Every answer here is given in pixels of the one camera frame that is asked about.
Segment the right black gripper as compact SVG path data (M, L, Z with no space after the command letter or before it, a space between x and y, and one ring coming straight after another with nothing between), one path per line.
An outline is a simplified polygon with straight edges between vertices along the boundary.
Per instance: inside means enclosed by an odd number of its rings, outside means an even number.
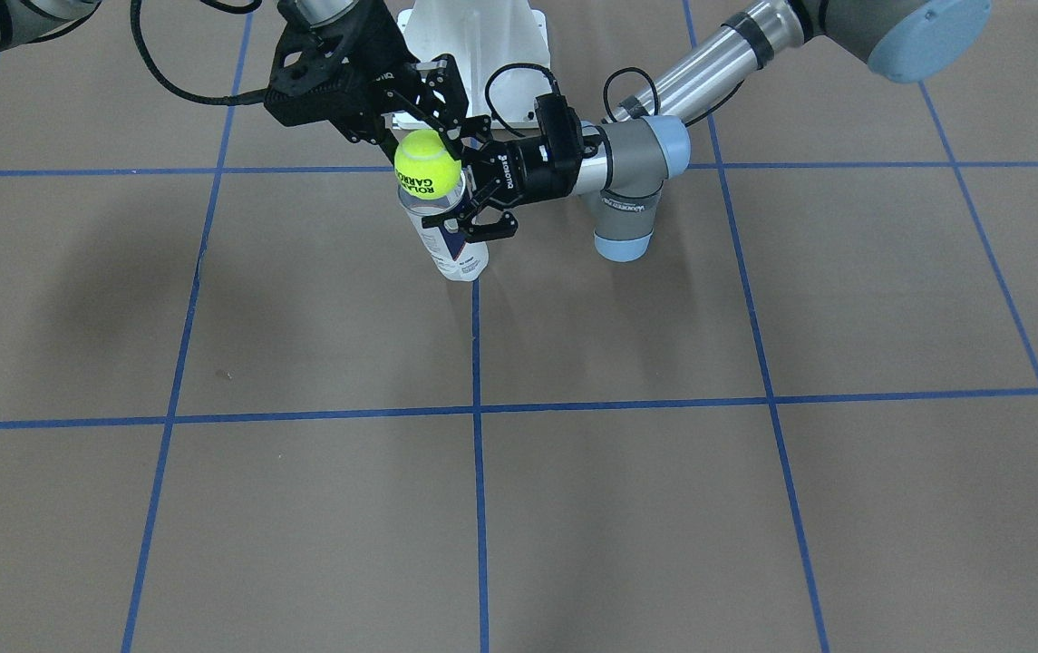
M391 166L461 144L470 101L452 54L420 62L382 1L278 1L286 21L263 107L286 127L332 123Z

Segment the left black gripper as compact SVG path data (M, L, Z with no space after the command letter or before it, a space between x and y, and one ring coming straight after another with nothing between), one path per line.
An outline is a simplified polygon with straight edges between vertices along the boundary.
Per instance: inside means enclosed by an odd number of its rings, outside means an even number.
M581 166L557 170L548 161L542 135L498 140L490 130L458 140L461 164L470 178L482 178L485 189L460 187L445 195L434 210L422 211L424 228L455 223L466 241L510 239L519 230L513 211L500 210L500 218L479 223L479 215L494 205L532 205L568 197L576 189ZM492 182L498 186L489 186Z

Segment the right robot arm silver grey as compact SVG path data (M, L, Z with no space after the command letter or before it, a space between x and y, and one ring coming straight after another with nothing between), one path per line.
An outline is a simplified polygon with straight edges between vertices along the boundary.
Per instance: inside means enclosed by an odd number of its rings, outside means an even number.
M91 20L99 7L95 1L0 1L0 53L58 40ZM421 61L382 1L279 1L276 8L284 28L268 83L229 96L194 93L167 77L151 54L141 1L129 4L129 25L152 78L184 101L262 106L286 127L329 123L350 143L376 145L389 158L398 141L387 117L403 112L436 130L440 151L460 157L469 100L452 55Z

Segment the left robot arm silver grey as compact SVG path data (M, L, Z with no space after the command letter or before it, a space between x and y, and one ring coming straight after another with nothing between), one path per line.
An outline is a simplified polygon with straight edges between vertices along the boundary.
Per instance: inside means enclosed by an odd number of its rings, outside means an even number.
M693 157L690 129L737 96L780 55L831 40L892 83L921 82L969 50L990 1L752 1L640 91L606 101L597 123L568 106L550 69L547 29L527 1L420 1L402 16L424 58L450 55L485 128L472 138L464 189L500 212L443 218L472 247L515 234L515 210L579 197L595 249L626 263L646 253L666 183Z

